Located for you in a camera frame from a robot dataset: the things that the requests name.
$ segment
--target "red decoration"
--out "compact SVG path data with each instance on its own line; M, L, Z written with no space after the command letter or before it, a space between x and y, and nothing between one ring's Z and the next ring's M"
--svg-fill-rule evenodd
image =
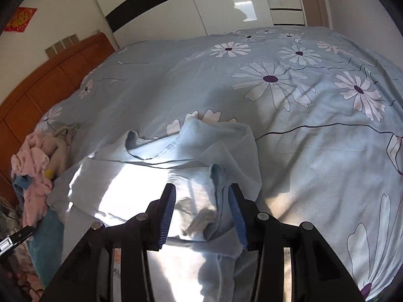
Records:
M7 32L23 32L28 26L36 8L19 7L5 27Z

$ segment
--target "drawer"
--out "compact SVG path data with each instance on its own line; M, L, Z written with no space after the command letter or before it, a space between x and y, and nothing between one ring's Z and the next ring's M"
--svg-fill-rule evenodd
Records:
M271 10L274 25L295 24L305 25L302 11L296 10Z
M267 0L267 2L270 9L302 9L299 0Z

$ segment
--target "white wall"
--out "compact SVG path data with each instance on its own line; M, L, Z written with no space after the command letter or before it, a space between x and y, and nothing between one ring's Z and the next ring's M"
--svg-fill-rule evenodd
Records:
M24 0L21 6L38 10L24 33L0 36L0 103L48 60L45 49L67 36L77 34L82 40L99 29L117 48L96 0Z
M328 0L333 30L403 69L403 37L379 0Z

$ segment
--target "white daisy print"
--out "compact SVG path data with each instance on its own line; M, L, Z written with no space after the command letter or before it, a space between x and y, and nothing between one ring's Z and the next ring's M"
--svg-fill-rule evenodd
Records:
M35 127L35 131L39 130L41 132L44 132L45 130L48 129L48 125L53 124L55 122L55 118L60 116L62 113L63 107L60 106L54 106L49 109L47 113L42 117L38 125Z
M381 98L379 92L377 90L373 90L372 92L368 91L371 85L368 78L362 82L361 77L357 75L354 76L354 79L348 71L344 71L343 73L346 77L336 75L336 78L341 80L341 82L335 82L335 84L340 88L349 88L349 90L347 92L341 92L340 94L343 95L346 100L355 96L353 109L358 111L364 110L365 115L369 119L374 121L375 116L380 122L380 120L383 119L380 111L384 113L385 106L382 103L375 101L376 99Z
M218 121L220 120L220 116L221 116L221 112L213 112L211 109L208 109L206 111L206 113L204 114L204 116L201 118L201 121L205 122L207 124L218 123ZM192 118L192 117L199 119L199 112L196 110L191 114L187 114L185 116L185 120L183 121L183 123L185 123L189 118ZM237 120L235 118L232 118L228 122L237 122ZM175 119L172 124L169 124L166 127L166 134L168 136L177 134L177 133L179 133L180 130L181 130L181 122L179 121L179 119Z
M403 259L403 201L396 218L390 222L390 197L383 195L380 205L378 237L373 264L370 258L368 233L363 223L347 239L352 277L366 300L374 298L394 278Z
M243 42L260 42L263 41L266 37L264 35L245 35L241 34L243 36L242 41Z
M93 87L94 87L94 82L93 82L92 79L90 79L90 80L86 83L85 88L84 88L82 91L78 92L78 96L79 96L80 98L83 98L84 96L86 96L88 93L91 92L91 90L92 90Z
M242 44L242 43L234 43L234 42L229 42L227 43L222 43L218 45L214 45L215 49L211 49L211 51L214 51L210 55L215 55L217 58L221 58L224 54L228 53L228 55L233 58L236 57L237 54L241 55L246 55L248 54L247 52L252 51L249 49L248 44Z
M362 58L358 58L358 59L360 59L361 61L365 62L367 65L369 65L369 66L371 66L371 67L376 67L376 62L375 62L375 64L373 65L372 63L370 63L370 62L368 62L368 61L366 61L366 60L364 60L364 59L362 59Z
M258 30L257 32L256 32L256 34L274 34L274 33L277 33L278 32L278 30L277 29L261 29L261 30Z
M341 52L341 53L344 53L344 54L351 55L350 53L344 51L343 49L340 49L340 48L338 48L338 47L336 47L334 45L330 45L330 44L322 42L322 41L319 41L318 47L320 47L321 49L325 49L325 51L329 51L329 52L333 51L336 54Z
M293 70L289 65L282 62L275 67L274 63L257 62L250 63L249 66L239 68L243 73L235 73L232 77L247 79L246 82L232 85L233 90L254 86L249 90L245 98L256 101L261 98L266 89L270 87L273 103L276 110L286 109L290 111L288 97L293 96L294 101L301 106L308 108L311 103L305 94L308 91L315 92L315 88L308 86L299 79L308 79L302 72Z
M400 147L402 144L402 137L401 136L396 136L392 134L392 137L389 140L388 147L386 148L386 153L388 154L388 157L390 161L392 161L394 168L397 170L397 172L401 175L403 175L400 172L399 165L397 163L397 154L400 151Z
M236 30L234 32L224 32L224 33L221 33L220 35L225 35L225 34L242 34L242 32L240 30Z
M125 47L124 49L121 49L120 51L118 51L118 54L121 54L121 53L126 52L126 51L127 51L127 49L128 49L128 47Z
M310 65L317 65L318 62L322 62L319 58L321 57L319 54L314 53L314 50L307 50L305 47L297 47L293 45L292 50L283 47L284 50L279 51L277 53L283 53L281 59L289 59L291 63L299 63L302 66L306 66L307 63Z
M98 67L92 69L81 81L80 87L83 87L84 83L87 82L88 78L99 68L103 65L104 63L101 63Z
M282 29L284 29L284 30L297 30L297 29L299 29L298 27L299 26L297 26L297 27L282 27Z
M304 33L301 33L301 34L293 34L293 33L281 33L280 34L280 36L279 36L279 39L284 39L284 38L287 38L287 37L289 37L289 38L291 38L291 39L300 39L301 38L301 35L303 35Z

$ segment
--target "floral bedspread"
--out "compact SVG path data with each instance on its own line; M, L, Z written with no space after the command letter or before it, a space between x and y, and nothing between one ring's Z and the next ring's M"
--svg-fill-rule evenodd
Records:
M129 129L160 138L189 117L250 125L259 207L312 222L370 299L403 261L402 83L398 67L327 28L142 42L90 72L38 129L79 122L77 162ZM235 280L234 300L249 282Z

